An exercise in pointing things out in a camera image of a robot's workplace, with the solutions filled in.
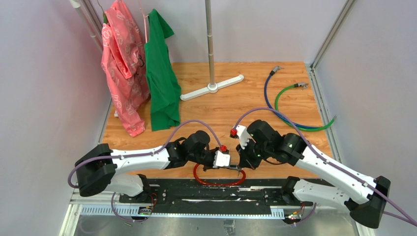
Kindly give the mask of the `red cable lock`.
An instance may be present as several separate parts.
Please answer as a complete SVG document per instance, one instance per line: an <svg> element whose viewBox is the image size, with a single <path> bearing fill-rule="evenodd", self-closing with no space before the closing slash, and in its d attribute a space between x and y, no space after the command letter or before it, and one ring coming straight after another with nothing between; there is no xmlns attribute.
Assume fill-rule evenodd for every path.
<svg viewBox="0 0 417 236"><path fill-rule="evenodd" d="M247 178L247 174L245 171L241 171L241 178L239 179L234 179L234 181L232 181L232 178L207 178L207 179L202 179L198 176L197 170L199 168L200 164L196 164L193 167L193 177L194 179L201 185L204 186L220 186L220 187L229 187L229 186L239 186L241 184L243 184L243 182L246 180Z"/></svg>

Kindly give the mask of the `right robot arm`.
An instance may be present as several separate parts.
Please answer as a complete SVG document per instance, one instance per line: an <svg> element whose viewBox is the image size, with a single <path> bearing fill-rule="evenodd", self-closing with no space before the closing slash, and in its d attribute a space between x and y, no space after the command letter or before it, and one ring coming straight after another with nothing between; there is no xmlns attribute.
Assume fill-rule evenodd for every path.
<svg viewBox="0 0 417 236"><path fill-rule="evenodd" d="M230 131L237 138L239 165L255 169L273 158L280 163L308 170L327 182L312 183L299 177L287 177L277 197L287 205L317 203L341 211L361 225L377 229L386 207L390 180L373 178L335 161L300 135L280 135L266 121L256 120L248 127L237 125Z"/></svg>

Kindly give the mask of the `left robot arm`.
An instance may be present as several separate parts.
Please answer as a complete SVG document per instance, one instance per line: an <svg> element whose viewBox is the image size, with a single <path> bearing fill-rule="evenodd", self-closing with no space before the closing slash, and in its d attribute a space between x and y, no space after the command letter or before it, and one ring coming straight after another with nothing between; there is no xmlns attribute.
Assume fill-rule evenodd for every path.
<svg viewBox="0 0 417 236"><path fill-rule="evenodd" d="M99 144L76 163L76 177L82 197L113 191L133 197L139 203L150 199L145 176L129 172L172 169L194 162L207 168L228 167L231 158L224 146L209 148L210 137L202 130L152 149L117 150Z"/></svg>

